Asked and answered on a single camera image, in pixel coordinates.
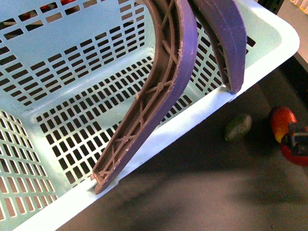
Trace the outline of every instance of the red fruit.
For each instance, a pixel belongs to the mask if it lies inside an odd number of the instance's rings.
[[[308,166],[308,156],[293,155],[292,150],[283,143],[280,143],[280,150],[283,156],[290,162],[303,167]]]
[[[19,18],[21,21],[25,21],[25,20],[28,20],[30,16],[31,16],[30,12],[27,12],[27,13],[23,13],[21,16],[19,16]]]
[[[274,107],[269,113],[270,127],[278,143],[289,132],[289,123],[296,122],[294,113],[286,106]]]
[[[41,6],[40,9],[41,9],[42,11],[48,10],[48,5]]]
[[[64,5],[69,4],[71,2],[74,2],[74,1],[76,1],[76,0],[61,0],[61,3],[64,6]]]

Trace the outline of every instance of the green fruit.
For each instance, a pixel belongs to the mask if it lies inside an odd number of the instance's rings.
[[[225,140],[236,141],[251,129],[252,118],[248,114],[239,114],[232,118],[225,128]]]

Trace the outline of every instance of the plastic basket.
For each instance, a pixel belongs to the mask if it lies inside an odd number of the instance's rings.
[[[242,90],[222,86],[198,23],[188,87],[117,180],[296,52],[286,22],[237,2],[249,36]],[[0,229],[54,230],[116,185],[94,195],[89,176],[151,70],[153,24],[133,0],[4,0],[0,9]]]

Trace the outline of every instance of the light blue basket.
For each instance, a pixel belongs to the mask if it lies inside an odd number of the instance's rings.
[[[250,68],[283,39],[250,0],[238,2]],[[0,11],[0,229],[12,230],[88,179],[151,70],[155,36],[148,10],[133,0],[3,0]],[[237,96],[221,87],[199,23],[198,33],[191,81],[161,126],[210,92],[223,94],[218,107]]]

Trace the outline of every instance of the dark surface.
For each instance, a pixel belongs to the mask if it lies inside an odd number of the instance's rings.
[[[284,0],[258,0],[258,3],[261,6],[264,6],[269,11],[277,14],[279,9],[281,8]]]
[[[223,106],[59,230],[308,230],[306,170],[283,158],[267,123],[271,107],[284,104],[308,124],[306,106],[284,68]],[[252,129],[242,140],[226,142],[222,131],[239,113],[252,116]]]

